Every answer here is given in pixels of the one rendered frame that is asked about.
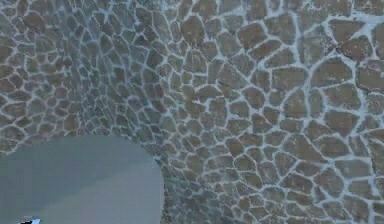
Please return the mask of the grey round table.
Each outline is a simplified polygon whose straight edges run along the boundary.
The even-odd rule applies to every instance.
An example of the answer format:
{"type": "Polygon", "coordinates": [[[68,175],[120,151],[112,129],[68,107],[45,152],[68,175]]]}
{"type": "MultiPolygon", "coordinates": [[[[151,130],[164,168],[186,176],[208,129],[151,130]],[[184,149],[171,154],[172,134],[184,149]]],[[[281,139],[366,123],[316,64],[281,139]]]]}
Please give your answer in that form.
{"type": "Polygon", "coordinates": [[[0,224],[160,224],[164,180],[144,147],[65,137],[0,158],[0,224]]]}

